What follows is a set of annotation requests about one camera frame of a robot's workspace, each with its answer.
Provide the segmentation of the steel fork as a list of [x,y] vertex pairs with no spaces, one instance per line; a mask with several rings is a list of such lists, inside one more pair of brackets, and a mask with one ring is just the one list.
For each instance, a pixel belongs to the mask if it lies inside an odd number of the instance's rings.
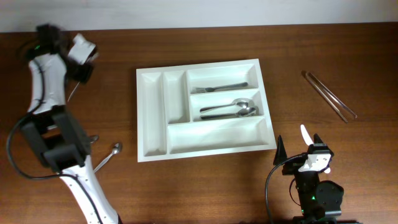
[[73,98],[73,96],[74,96],[74,94],[75,94],[75,92],[76,92],[76,90],[78,89],[79,86],[80,86],[80,82],[78,82],[78,83],[75,85],[75,87],[73,88],[72,92],[69,94],[69,97],[68,97],[68,99],[67,99],[67,102],[69,102],[69,101]]
[[246,87],[248,86],[248,82],[242,82],[242,83],[235,83],[231,85],[223,85],[223,86],[214,86],[214,87],[195,87],[192,91],[192,93],[210,93],[214,92],[216,90],[221,90],[221,89],[228,89],[228,88],[239,88],[239,87]]

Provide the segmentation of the large steel spoon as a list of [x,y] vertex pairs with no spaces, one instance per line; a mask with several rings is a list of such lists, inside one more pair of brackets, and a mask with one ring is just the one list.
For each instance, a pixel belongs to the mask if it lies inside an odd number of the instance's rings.
[[225,117],[231,117],[231,116],[237,117],[237,118],[242,118],[242,117],[252,116],[256,113],[256,111],[257,111],[257,109],[255,107],[248,107],[248,108],[243,108],[236,113],[202,115],[202,116],[200,116],[200,119],[208,120],[208,119],[225,118]]
[[230,107],[230,106],[240,106],[242,108],[247,108],[250,106],[254,106],[254,102],[249,98],[237,98],[237,99],[233,100],[231,103],[226,104],[226,105],[209,106],[209,107],[201,108],[200,113],[206,113],[206,112],[209,112],[212,110]]

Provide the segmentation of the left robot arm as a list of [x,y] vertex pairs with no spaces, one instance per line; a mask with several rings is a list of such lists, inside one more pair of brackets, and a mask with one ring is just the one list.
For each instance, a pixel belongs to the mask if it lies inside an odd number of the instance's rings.
[[37,26],[37,45],[26,52],[32,73],[32,99],[17,124],[42,166],[69,188],[87,223],[120,223],[94,172],[91,141],[67,110],[65,87],[87,83],[96,45],[78,34],[73,39],[57,26]]

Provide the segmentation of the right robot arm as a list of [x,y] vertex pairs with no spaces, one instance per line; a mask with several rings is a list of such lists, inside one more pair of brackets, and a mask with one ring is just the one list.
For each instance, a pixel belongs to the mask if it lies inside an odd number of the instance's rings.
[[336,217],[341,215],[344,188],[319,179],[319,174],[330,168],[334,153],[317,134],[313,137],[307,152],[288,158],[279,136],[273,164],[282,166],[283,175],[294,176],[302,214],[293,217],[293,223],[336,223]]

